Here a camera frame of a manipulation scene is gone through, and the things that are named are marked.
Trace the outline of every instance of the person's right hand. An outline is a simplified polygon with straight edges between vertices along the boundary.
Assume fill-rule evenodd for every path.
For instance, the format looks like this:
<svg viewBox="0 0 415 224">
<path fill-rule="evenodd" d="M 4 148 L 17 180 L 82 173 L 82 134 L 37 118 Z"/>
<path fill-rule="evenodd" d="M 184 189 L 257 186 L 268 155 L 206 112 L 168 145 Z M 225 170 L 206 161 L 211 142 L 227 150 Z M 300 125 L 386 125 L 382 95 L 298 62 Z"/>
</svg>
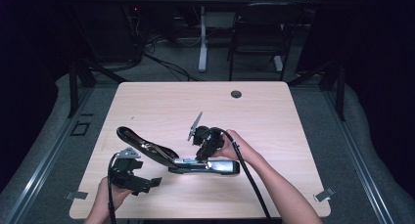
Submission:
<svg viewBox="0 0 415 224">
<path fill-rule="evenodd" d="M 242 158 L 246 162 L 253 161 L 253 157 L 257 155 L 255 149 L 253 149 L 247 141 L 245 141 L 235 130 L 228 129 L 226 130 L 227 133 L 233 138 L 233 140 L 239 146 L 239 151 L 241 152 Z M 223 147 L 217 150 L 212 157 L 228 157 L 233 160 L 238 160 L 236 152 L 232 146 L 232 142 L 228 139 L 228 137 L 223 134 L 222 139 L 224 141 Z"/>
</svg>

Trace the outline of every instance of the dark background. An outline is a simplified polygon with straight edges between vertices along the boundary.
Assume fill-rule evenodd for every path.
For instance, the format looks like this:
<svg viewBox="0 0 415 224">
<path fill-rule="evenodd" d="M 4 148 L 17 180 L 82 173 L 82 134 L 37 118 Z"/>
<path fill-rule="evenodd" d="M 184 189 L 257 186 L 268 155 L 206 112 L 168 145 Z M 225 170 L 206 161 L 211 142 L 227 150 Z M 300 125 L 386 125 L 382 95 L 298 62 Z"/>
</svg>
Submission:
<svg viewBox="0 0 415 224">
<path fill-rule="evenodd" d="M 365 109 L 376 152 L 394 179 L 415 197 L 413 2 L 343 1 L 361 1 L 363 6 L 352 11 L 317 10 L 298 71 L 319 67 L 336 60 L 340 54 L 346 57 L 343 59 L 346 83 Z M 1 91 L 5 115 L 0 136 L 2 190 L 54 106 L 58 94 L 55 81 L 68 73 L 76 58 L 99 60 L 108 57 L 99 54 L 112 54 L 106 45 L 101 45 L 103 50 L 97 52 L 94 44 L 88 43 L 90 39 L 85 38 L 87 32 L 79 29 L 80 24 L 87 26 L 92 18 L 70 18 L 62 8 L 44 0 L 0 1 Z M 149 16 L 171 15 L 163 11 L 153 11 L 156 14 Z M 119 20 L 118 13 L 122 11 L 104 16 L 108 15 L 109 21 Z M 167 24 L 155 26 L 162 29 Z M 119 39 L 114 40 L 126 50 L 113 57 L 127 62 L 136 58 L 137 40 L 130 39 L 123 27 L 120 26 Z"/>
</svg>

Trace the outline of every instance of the gray carpet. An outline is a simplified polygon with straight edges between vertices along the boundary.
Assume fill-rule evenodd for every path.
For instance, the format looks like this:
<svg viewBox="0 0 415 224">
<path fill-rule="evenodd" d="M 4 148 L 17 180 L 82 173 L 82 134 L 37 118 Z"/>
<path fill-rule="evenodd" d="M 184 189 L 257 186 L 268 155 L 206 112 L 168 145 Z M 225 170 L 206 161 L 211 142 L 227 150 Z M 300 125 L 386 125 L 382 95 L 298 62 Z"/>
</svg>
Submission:
<svg viewBox="0 0 415 224">
<path fill-rule="evenodd" d="M 219 34 L 216 33 L 218 38 L 212 38 L 208 43 L 207 72 L 205 73 L 197 71 L 199 45 L 184 46 L 180 43 L 162 42 L 156 45 L 153 55 L 179 65 L 190 74 L 203 80 L 227 80 L 226 38 L 220 36 L 220 31 L 218 32 Z M 294 54 L 289 60 L 286 81 L 296 77 L 294 69 L 300 53 L 301 42 L 302 40 L 299 39 L 293 47 Z M 131 81 L 178 81 L 168 69 L 147 58 L 144 58 L 137 67 L 118 71 L 117 74 Z M 95 73 L 95 76 L 99 84 L 94 89 L 85 89 L 80 86 L 80 91 L 83 93 L 82 98 L 85 101 L 75 116 L 74 122 L 67 120 L 69 113 L 68 77 L 64 76 L 57 82 L 60 87 L 60 96 L 54 111 L 21 168 L 0 195 L 0 205 L 2 206 L 0 223 L 5 223 L 8 220 L 9 215 L 15 211 L 13 208 L 21 208 L 17 204 L 22 200 L 21 194 L 24 192 L 24 187 L 29 183 L 32 175 L 36 173 L 37 165 L 42 163 L 44 156 L 56 143 L 60 143 L 62 148 L 55 152 L 56 160 L 49 161 L 53 163 L 53 167 L 46 172 L 47 179 L 39 184 L 38 192 L 32 194 L 32 202 L 28 202 L 23 206 L 23 209 L 18 210 L 21 214 L 18 220 L 21 223 L 81 223 L 81 221 L 72 220 L 69 217 L 71 201 L 65 199 L 64 196 L 67 192 L 77 190 L 116 90 L 116 84 L 112 80 L 98 72 Z M 331 95 L 327 92 L 320 92 L 315 85 L 316 80 L 318 80 L 318 76 L 308 80 L 303 87 L 291 88 L 291 91 L 323 186 L 325 188 L 332 187 L 337 192 L 330 200 L 332 213 L 324 218 L 324 222 L 380 223 L 380 218 L 368 199 L 367 189 L 356 172 L 345 133 L 339 126 L 337 116 L 333 113 L 333 104 L 328 101 Z M 361 151 L 377 188 L 383 195 L 392 220 L 395 223 L 413 222 L 415 220 L 414 201 L 394 183 L 385 166 L 377 158 L 369 138 L 364 112 L 349 88 L 346 89 L 345 107 L 346 123 L 343 125 L 346 125 L 350 130 Z M 79 132 L 76 130 L 72 132 L 77 122 L 81 125 L 89 124 L 84 136 L 70 136 L 70 133 L 84 132 L 79 125 L 76 128 Z M 66 137 L 59 138 L 63 129 L 66 129 L 64 130 Z M 213 223 L 216 222 L 240 223 L 238 220 L 215 220 Z M 130 223 L 138 223 L 138 220 L 132 220 Z M 244 223 L 258 222 L 246 220 Z"/>
</svg>

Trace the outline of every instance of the light wood table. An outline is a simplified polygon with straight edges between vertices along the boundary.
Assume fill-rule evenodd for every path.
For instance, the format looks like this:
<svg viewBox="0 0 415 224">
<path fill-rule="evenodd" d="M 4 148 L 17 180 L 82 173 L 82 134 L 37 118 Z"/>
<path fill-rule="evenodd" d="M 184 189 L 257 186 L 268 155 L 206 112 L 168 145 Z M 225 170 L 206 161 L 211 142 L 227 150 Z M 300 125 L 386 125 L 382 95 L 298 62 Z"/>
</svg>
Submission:
<svg viewBox="0 0 415 224">
<path fill-rule="evenodd" d="M 231 92 L 242 97 L 235 99 Z M 122 83 L 103 125 L 94 152 L 79 186 L 86 200 L 75 200 L 70 216 L 84 219 L 89 213 L 101 178 L 107 175 L 113 154 L 129 145 L 115 131 L 120 126 L 142 138 L 171 148 L 180 157 L 194 158 L 199 147 L 187 141 L 190 126 L 200 112 L 199 125 L 235 129 L 292 182 L 320 216 L 330 214 L 327 201 L 313 195 L 323 186 L 290 90 L 284 82 L 136 82 Z M 162 177 L 149 194 L 129 196 L 117 218 L 262 218 L 264 213 L 246 174 L 173 174 L 149 159 L 134 174 L 146 179 Z M 271 198 L 248 165 L 271 216 L 279 217 Z"/>
</svg>

